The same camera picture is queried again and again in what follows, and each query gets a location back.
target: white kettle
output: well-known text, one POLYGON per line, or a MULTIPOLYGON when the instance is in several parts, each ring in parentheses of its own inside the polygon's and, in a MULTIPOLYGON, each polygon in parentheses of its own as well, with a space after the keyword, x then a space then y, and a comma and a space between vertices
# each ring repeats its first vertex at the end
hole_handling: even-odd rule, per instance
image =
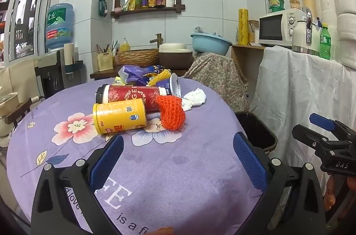
POLYGON ((297 25, 293 30, 291 49, 295 52, 319 56, 320 36, 316 30, 316 25, 313 24, 312 21, 312 12, 307 9, 307 20, 297 21, 297 25))

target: yellow soap bottle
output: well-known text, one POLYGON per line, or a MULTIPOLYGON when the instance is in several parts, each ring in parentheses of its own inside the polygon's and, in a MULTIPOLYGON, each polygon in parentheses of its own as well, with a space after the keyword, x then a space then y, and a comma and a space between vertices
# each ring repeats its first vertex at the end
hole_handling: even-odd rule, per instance
POLYGON ((130 45, 127 42, 126 38, 124 38, 123 43, 120 45, 120 52, 129 51, 129 50, 130 50, 130 45))

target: floral tablecloth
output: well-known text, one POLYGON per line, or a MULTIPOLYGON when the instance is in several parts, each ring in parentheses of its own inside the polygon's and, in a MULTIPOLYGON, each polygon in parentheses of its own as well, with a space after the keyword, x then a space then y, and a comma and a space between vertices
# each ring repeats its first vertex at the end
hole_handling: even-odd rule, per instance
MULTIPOLYGON (((8 178, 17 201, 31 218, 33 197, 43 166, 72 165, 104 147, 92 116, 99 80, 63 90, 35 107, 19 123, 8 148, 8 178)), ((233 150, 241 125, 213 90, 179 78, 182 94, 201 88, 206 103, 186 112, 177 131, 148 125, 122 133, 125 146, 104 187, 95 192, 117 228, 144 234, 173 227, 175 234, 233 234, 255 206, 255 189, 233 150)), ((89 230, 75 194, 66 189, 80 225, 89 230)))

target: white microwave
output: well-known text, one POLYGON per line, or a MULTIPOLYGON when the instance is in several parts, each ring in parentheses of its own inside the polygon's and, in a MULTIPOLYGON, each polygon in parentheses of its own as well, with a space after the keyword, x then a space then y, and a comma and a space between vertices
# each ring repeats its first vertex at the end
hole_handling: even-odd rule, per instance
POLYGON ((259 43, 291 46, 297 21, 306 18, 306 14, 297 8, 266 14, 259 19, 259 43))

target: bronze faucet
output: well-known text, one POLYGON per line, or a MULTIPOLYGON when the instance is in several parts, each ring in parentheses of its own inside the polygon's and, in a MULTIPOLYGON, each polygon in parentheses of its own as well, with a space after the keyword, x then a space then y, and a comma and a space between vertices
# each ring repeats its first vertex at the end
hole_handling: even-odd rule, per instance
POLYGON ((150 40, 150 43, 157 42, 157 48, 160 48, 160 45, 163 43, 162 33, 156 34, 157 38, 150 40))

